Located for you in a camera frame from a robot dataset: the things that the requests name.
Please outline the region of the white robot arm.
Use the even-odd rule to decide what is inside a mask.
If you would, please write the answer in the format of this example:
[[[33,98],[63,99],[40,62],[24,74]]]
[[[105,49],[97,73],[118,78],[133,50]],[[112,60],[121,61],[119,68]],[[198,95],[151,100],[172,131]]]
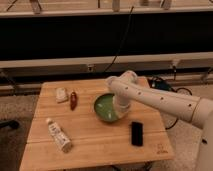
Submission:
[[[135,100],[200,128],[195,171],[213,171],[213,100],[147,88],[138,82],[137,74],[131,70],[107,78],[107,87],[114,94],[114,110],[124,115],[130,110],[130,101]]]

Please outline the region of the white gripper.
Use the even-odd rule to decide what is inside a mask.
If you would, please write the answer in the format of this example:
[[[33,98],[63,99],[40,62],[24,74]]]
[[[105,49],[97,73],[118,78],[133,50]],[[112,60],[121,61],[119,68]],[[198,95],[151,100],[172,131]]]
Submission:
[[[119,119],[123,118],[130,111],[130,104],[128,105],[119,105],[117,103],[114,104],[115,113]]]

